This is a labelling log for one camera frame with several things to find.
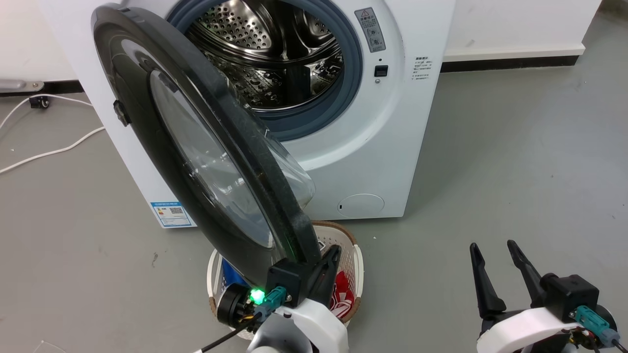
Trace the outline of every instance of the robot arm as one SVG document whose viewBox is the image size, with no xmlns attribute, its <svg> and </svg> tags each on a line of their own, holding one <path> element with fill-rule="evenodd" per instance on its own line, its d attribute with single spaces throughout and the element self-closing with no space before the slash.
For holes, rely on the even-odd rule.
<svg viewBox="0 0 628 353">
<path fill-rule="evenodd" d="M 479 247 L 470 247 L 477 304 L 482 330 L 478 353 L 575 352 L 579 345 L 598 352 L 617 347 L 620 336 L 613 316 L 597 303 L 599 290 L 577 274 L 559 278 L 553 273 L 541 277 L 516 242 L 508 241 L 515 266 L 521 271 L 530 309 L 506 311 L 484 268 Z"/>
<path fill-rule="evenodd" d="M 218 321 L 235 330 L 195 353 L 205 353 L 242 330 L 255 336 L 247 353 L 346 353 L 347 328 L 329 310 L 341 248 L 332 245 L 315 264 L 287 259 L 269 268 L 267 292 L 230 284 L 216 308 Z"/>
</svg>

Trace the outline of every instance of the power cord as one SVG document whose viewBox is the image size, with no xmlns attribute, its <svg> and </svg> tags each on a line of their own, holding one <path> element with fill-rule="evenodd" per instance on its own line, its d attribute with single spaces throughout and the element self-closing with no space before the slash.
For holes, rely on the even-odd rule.
<svg viewBox="0 0 628 353">
<path fill-rule="evenodd" d="M 623 353 L 628 353 L 628 349 L 621 345 L 617 340 L 613 340 L 611 343 L 613 343 L 613 345 L 617 347 L 617 349 L 621 350 Z"/>
<path fill-rule="evenodd" d="M 222 336 L 221 338 L 217 339 L 216 341 L 214 341 L 213 343 L 206 345 L 205 347 L 197 350 L 194 353 L 205 353 L 208 350 L 212 349 L 212 348 L 216 348 L 219 344 L 225 342 L 226 340 L 230 339 L 231 337 L 239 334 L 241 331 L 243 331 L 244 329 L 246 329 L 247 327 L 251 326 L 252 324 L 254 324 L 257 320 L 259 320 L 259 318 L 262 317 L 262 313 L 257 313 L 255 314 L 250 320 L 244 322 L 242 325 L 238 326 L 237 329 L 229 332 L 228 334 Z"/>
<path fill-rule="evenodd" d="M 60 96 L 60 95 L 55 95 L 55 94 L 36 94 L 36 95 L 32 95 L 32 96 L 30 96 L 30 97 L 26 98 L 25 100 L 22 100 L 22 101 L 21 101 L 21 102 L 20 102 L 17 106 L 15 106 L 15 108 L 13 108 L 13 110 L 11 110 L 11 112 L 9 112 L 9 114 L 8 114 L 8 115 L 4 118 L 4 120 L 3 120 L 2 122 L 0 122 L 0 129 L 2 129 L 2 127 L 4 126 L 4 123 L 5 123 L 7 120 L 9 120 L 9 118 L 11 117 L 11 115 L 13 115 L 13 113 L 14 113 L 16 110 L 18 110 L 18 108 L 19 108 L 20 106 L 22 106 L 22 104 L 24 104 L 24 103 L 28 102 L 28 100 L 29 100 L 30 98 L 35 98 L 35 97 L 55 97 L 55 98 L 59 98 L 59 99 L 63 99 L 63 100 L 69 100 L 69 101 L 71 101 L 71 102 L 77 102 L 77 103 L 85 104 L 86 106 L 90 106 L 90 107 L 92 107 L 92 104 L 89 104 L 88 102 L 84 102 L 84 101 L 82 101 L 82 100 L 78 100 L 78 99 L 72 99 L 72 98 L 63 97 L 63 96 Z M 42 153 L 42 154 L 40 154 L 40 155 L 36 155 L 36 156 L 31 157 L 31 158 L 27 158 L 27 159 L 25 159 L 25 160 L 23 160 L 23 161 L 17 162 L 17 163 L 15 163 L 15 164 L 13 164 L 13 165 L 11 165 L 11 166 L 8 166 L 8 167 L 6 167 L 6 168 L 4 168 L 4 169 L 0 169 L 0 174 L 5 173 L 5 172 L 7 172 L 7 171 L 9 171 L 9 170 L 12 170 L 12 169 L 14 169 L 14 168 L 17 168 L 17 167 L 19 167 L 19 166 L 21 166 L 21 165 L 23 165 L 23 164 L 25 164 L 25 163 L 28 163 L 28 162 L 30 162 L 30 161 L 34 161 L 34 160 L 36 160 L 36 159 L 38 159 L 38 158 L 41 158 L 41 157 L 46 157 L 46 156 L 50 156 L 50 155 L 55 155 L 55 154 L 57 154 L 57 153 L 61 153 L 61 152 L 66 152 L 66 151 L 68 151 L 68 150 L 70 150 L 70 149 L 72 149 L 72 148 L 74 148 L 74 147 L 78 146 L 81 142 L 83 142 L 83 141 L 85 141 L 86 139 L 88 139 L 91 135 L 93 135 L 93 134 L 95 134 L 95 133 L 98 133 L 99 131 L 102 131 L 102 130 L 104 130 L 104 129 L 105 129 L 105 127 L 104 127 L 104 126 L 102 126 L 102 127 L 98 128 L 98 129 L 96 129 L 96 130 L 93 130 L 92 132 L 90 132 L 89 134 L 87 134 L 87 135 L 83 136 L 83 137 L 82 137 L 82 138 L 80 138 L 78 141 L 74 142 L 73 144 L 71 144 L 70 146 L 68 146 L 68 147 L 66 147 L 66 148 L 58 149 L 58 150 L 56 150 L 56 151 L 50 151 L 50 152 Z"/>
</svg>

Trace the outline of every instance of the cable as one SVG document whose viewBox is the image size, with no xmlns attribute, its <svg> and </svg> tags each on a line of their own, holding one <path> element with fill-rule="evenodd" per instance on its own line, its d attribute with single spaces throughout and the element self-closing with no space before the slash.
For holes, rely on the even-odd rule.
<svg viewBox="0 0 628 353">
<path fill-rule="evenodd" d="M 244 320 L 249 320 L 249 319 L 252 319 L 252 318 L 253 318 L 253 315 L 246 315 L 245 317 L 243 317 L 243 318 L 240 320 L 240 322 L 242 322 L 242 321 L 244 321 Z"/>
<path fill-rule="evenodd" d="M 595 343 L 593 334 L 588 334 L 586 336 L 588 337 L 589 342 L 591 342 L 591 349 L 593 349 L 593 353 L 600 353 L 600 349 L 597 347 L 597 343 Z"/>
<path fill-rule="evenodd" d="M 64 100 L 69 100 L 69 101 L 72 101 L 72 102 L 82 103 L 82 104 L 85 104 L 86 106 L 90 106 L 90 107 L 92 107 L 92 104 L 89 104 L 88 102 L 84 102 L 84 101 L 82 101 L 82 100 L 78 100 L 78 99 L 73 99 L 73 98 L 63 97 L 63 96 L 60 96 L 60 95 L 54 95 L 54 94 L 36 94 L 36 95 L 32 95 L 32 96 L 30 96 L 30 97 L 26 98 L 25 100 L 22 100 L 22 101 L 21 101 L 21 102 L 20 102 L 17 106 L 15 106 L 15 108 L 13 108 L 13 110 L 11 110 L 11 112 L 9 112 L 9 114 L 8 114 L 8 115 L 4 118 L 4 120 L 2 121 L 2 123 L 0 123 L 0 129 L 2 129 L 2 127 L 4 126 L 4 123 L 5 123 L 5 122 L 6 122 L 6 121 L 7 121 L 7 120 L 11 117 L 11 115 L 12 115 L 12 114 L 13 114 L 16 110 L 18 110 L 18 108 L 19 108 L 22 104 L 24 104 L 24 103 L 28 102 L 28 100 L 29 100 L 30 98 L 35 98 L 35 97 L 56 97 L 56 98 L 59 98 L 59 99 L 64 99 Z M 17 167 L 21 166 L 22 164 L 28 163 L 28 162 L 30 162 L 30 161 L 34 161 L 34 160 L 36 160 L 36 159 L 38 159 L 38 158 L 41 158 L 41 157 L 46 157 L 46 156 L 50 156 L 50 155 L 55 155 L 55 154 L 57 154 L 57 153 L 61 153 L 61 152 L 66 152 L 66 151 L 68 151 L 69 149 L 72 149 L 72 148 L 74 148 L 74 147 L 78 146 L 81 142 L 83 142 L 83 141 L 85 141 L 86 139 L 88 139 L 91 135 L 93 135 L 93 134 L 95 134 L 95 133 L 97 133 L 97 132 L 99 132 L 99 131 L 102 131 L 102 130 L 104 130 L 104 129 L 105 129 L 105 127 L 104 127 L 104 126 L 103 126 L 103 127 L 101 127 L 101 128 L 98 128 L 98 129 L 96 129 L 96 130 L 92 131 L 91 133 L 89 133 L 89 134 L 87 134 L 87 135 L 83 136 L 82 138 L 80 138 L 80 140 L 78 140 L 78 141 L 74 142 L 72 145 L 70 145 L 70 146 L 68 146 L 68 147 L 66 147 L 66 148 L 58 149 L 58 150 L 56 150 L 56 151 L 51 151 L 51 152 L 42 153 L 42 154 L 40 154 L 40 155 L 36 155 L 36 156 L 31 157 L 31 158 L 25 159 L 25 160 L 23 160 L 23 161 L 17 162 L 17 163 L 15 163 L 14 165 L 11 165 L 11 166 L 8 166 L 8 167 L 6 167 L 6 168 L 4 168 L 4 169 L 1 169 L 1 170 L 0 170 L 0 174 L 4 173 L 4 172 L 6 172 L 6 171 L 12 170 L 12 169 L 14 169 L 14 168 L 17 168 Z"/>
<path fill-rule="evenodd" d="M 628 353 L 628 349 L 626 349 L 623 345 L 619 344 L 617 340 L 613 340 L 612 343 L 615 347 L 617 347 L 617 349 L 621 350 L 623 353 Z"/>
<path fill-rule="evenodd" d="M 231 337 L 237 335 L 240 333 L 240 331 L 246 329 L 248 326 L 251 326 L 252 324 L 255 323 L 255 321 L 257 321 L 260 317 L 262 317 L 262 313 L 257 313 L 255 314 L 255 316 L 253 316 L 252 319 L 250 319 L 249 321 L 243 323 L 242 325 L 238 326 L 237 329 L 229 332 L 228 334 L 222 336 L 222 338 L 217 339 L 216 341 L 214 341 L 213 343 L 206 345 L 204 348 L 197 350 L 194 353 L 204 353 L 207 352 L 208 350 L 212 349 L 212 348 L 216 348 L 219 344 L 225 342 L 226 340 L 230 339 Z"/>
<path fill-rule="evenodd" d="M 4 118 L 4 120 L 2 120 L 2 122 L 0 122 L 0 129 L 2 129 L 2 127 L 4 126 L 4 123 L 7 120 L 9 120 L 11 115 L 13 115 L 13 113 L 15 113 L 15 111 L 18 110 L 18 108 L 22 106 L 22 104 L 28 102 L 29 99 L 36 98 L 36 97 L 55 97 L 55 98 L 69 100 L 71 102 L 81 103 L 81 104 L 85 104 L 86 106 L 93 107 L 92 104 L 90 104 L 88 102 L 84 102 L 84 101 L 79 100 L 79 99 L 68 98 L 68 97 L 64 97 L 64 96 L 61 96 L 61 95 L 55 95 L 55 94 L 36 94 L 36 95 L 32 95 L 32 96 L 26 98 L 25 100 L 22 100 L 17 106 L 15 106 L 15 108 L 13 108 L 13 110 L 11 112 L 9 112 L 9 114 Z"/>
<path fill-rule="evenodd" d="M 57 154 L 57 153 L 61 153 L 61 152 L 66 152 L 66 151 L 68 151 L 69 149 L 72 149 L 72 148 L 74 148 L 74 147 L 78 146 L 78 145 L 79 145 L 79 143 L 81 143 L 81 142 L 85 141 L 85 140 L 86 140 L 87 138 L 89 138 L 91 135 L 93 135 L 93 134 L 95 134 L 95 133 L 97 133 L 97 132 L 99 132 L 99 131 L 102 131 L 102 130 L 104 130 L 104 129 L 105 129 L 105 127 L 104 127 L 104 126 L 102 126 L 102 127 L 98 128 L 98 129 L 96 129 L 96 130 L 92 131 L 91 133 L 89 133 L 89 134 L 87 134 L 87 135 L 85 135 L 85 136 L 81 137 L 81 138 L 80 138 L 80 140 L 78 140 L 78 141 L 74 142 L 73 144 L 71 144 L 70 146 L 67 146 L 66 148 L 58 149 L 58 150 L 56 150 L 56 151 L 50 151 L 50 152 L 42 153 L 42 154 L 40 154 L 40 155 L 36 155 L 36 156 L 31 157 L 31 158 L 25 159 L 25 160 L 23 160 L 23 161 L 21 161 L 21 162 L 17 162 L 17 163 L 15 163 L 14 165 L 11 165 L 11 166 L 6 167 L 5 169 L 0 169 L 0 174 L 4 173 L 5 171 L 9 171 L 9 170 L 11 170 L 11 169 L 13 169 L 13 168 L 17 168 L 17 167 L 21 166 L 22 164 L 28 163 L 28 162 L 30 162 L 30 161 L 34 161 L 34 160 L 36 160 L 36 159 L 38 159 L 38 158 L 45 157 L 45 156 L 50 156 L 50 155 L 55 155 L 55 154 Z"/>
</svg>

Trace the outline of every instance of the stainless steel drum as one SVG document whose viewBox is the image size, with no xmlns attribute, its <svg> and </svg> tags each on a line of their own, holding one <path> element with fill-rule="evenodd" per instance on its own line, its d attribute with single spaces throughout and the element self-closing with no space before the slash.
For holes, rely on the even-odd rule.
<svg viewBox="0 0 628 353">
<path fill-rule="evenodd" d="M 324 23 L 279 0 L 230 0 L 185 35 L 257 111 L 298 107 L 323 94 L 343 68 Z"/>
</svg>

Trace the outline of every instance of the teal connector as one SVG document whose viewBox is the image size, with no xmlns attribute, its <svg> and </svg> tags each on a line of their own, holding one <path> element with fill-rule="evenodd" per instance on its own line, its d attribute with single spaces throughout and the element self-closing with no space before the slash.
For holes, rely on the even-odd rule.
<svg viewBox="0 0 628 353">
<path fill-rule="evenodd" d="M 620 336 L 617 331 L 610 328 L 609 323 L 591 308 L 585 305 L 579 306 L 573 318 L 585 329 L 593 332 L 604 347 L 613 347 L 613 340 L 619 342 Z"/>
<path fill-rule="evenodd" d="M 286 302 L 288 297 L 288 290 L 283 287 L 275 287 L 264 298 L 264 302 L 258 305 L 253 312 L 254 315 L 261 313 L 262 316 L 257 320 L 258 322 L 264 322 L 271 316 L 273 311 L 277 310 L 283 303 Z"/>
</svg>

